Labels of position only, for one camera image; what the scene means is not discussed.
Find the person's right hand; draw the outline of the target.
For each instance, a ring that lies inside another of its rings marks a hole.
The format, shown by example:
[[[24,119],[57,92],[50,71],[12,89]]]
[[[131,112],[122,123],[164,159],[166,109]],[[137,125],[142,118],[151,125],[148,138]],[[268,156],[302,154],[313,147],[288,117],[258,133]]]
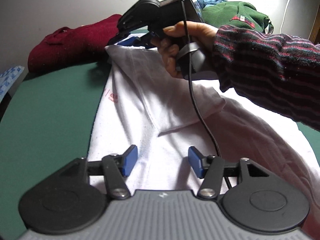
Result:
[[[151,44],[157,48],[162,57],[164,68],[170,76],[182,79],[182,73],[176,70],[176,56],[187,44],[187,36],[197,42],[204,51],[210,53],[218,30],[218,28],[205,23],[181,21],[173,26],[164,28],[165,37],[154,37],[151,39]]]

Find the striped dark sleeve right forearm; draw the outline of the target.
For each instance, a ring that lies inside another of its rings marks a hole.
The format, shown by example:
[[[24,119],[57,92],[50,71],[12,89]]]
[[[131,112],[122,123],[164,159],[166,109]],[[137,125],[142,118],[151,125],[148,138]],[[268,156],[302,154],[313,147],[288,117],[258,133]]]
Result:
[[[213,44],[220,89],[319,130],[319,45],[224,25]]]

